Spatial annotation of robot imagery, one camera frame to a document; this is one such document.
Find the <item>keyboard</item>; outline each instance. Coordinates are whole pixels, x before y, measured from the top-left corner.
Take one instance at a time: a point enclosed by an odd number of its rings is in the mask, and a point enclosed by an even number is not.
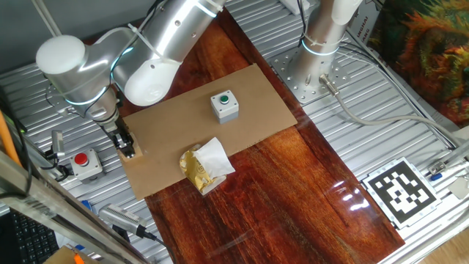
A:
[[[5,264],[41,264],[59,250],[53,230],[12,209],[0,219],[0,241]]]

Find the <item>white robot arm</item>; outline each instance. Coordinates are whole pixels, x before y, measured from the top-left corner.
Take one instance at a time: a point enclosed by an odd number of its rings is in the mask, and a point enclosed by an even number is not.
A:
[[[78,114],[94,120],[124,155],[133,157],[132,137],[109,87],[116,84],[137,106],[162,100],[182,61],[225,1],[157,0],[139,29],[113,29],[93,45],[72,36],[52,38],[39,48],[37,65]],[[361,1],[322,0],[313,10],[303,47],[289,69],[293,78],[319,85],[319,76],[330,70],[347,22]]]

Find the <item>orange pole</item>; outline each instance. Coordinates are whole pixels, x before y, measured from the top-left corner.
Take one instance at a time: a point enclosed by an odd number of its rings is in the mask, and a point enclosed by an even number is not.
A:
[[[5,151],[7,151],[7,155],[18,165],[21,165],[20,158],[16,153],[15,145],[13,144],[12,135],[8,130],[7,122],[5,122],[5,118],[3,113],[0,111],[0,137],[3,140],[3,144],[5,146]]]

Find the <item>colorful fabric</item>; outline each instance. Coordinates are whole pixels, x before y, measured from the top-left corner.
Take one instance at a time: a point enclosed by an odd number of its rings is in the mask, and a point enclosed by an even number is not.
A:
[[[441,114],[469,125],[468,0],[386,0],[369,45]]]

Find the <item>gold foil wrapper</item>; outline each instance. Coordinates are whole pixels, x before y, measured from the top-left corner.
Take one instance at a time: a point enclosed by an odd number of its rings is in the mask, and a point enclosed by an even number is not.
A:
[[[179,165],[185,176],[197,187],[202,193],[204,188],[214,182],[211,180],[204,167],[200,164],[196,157],[193,156],[193,151],[198,150],[201,147],[200,144],[195,145],[190,150],[186,151],[180,161]]]

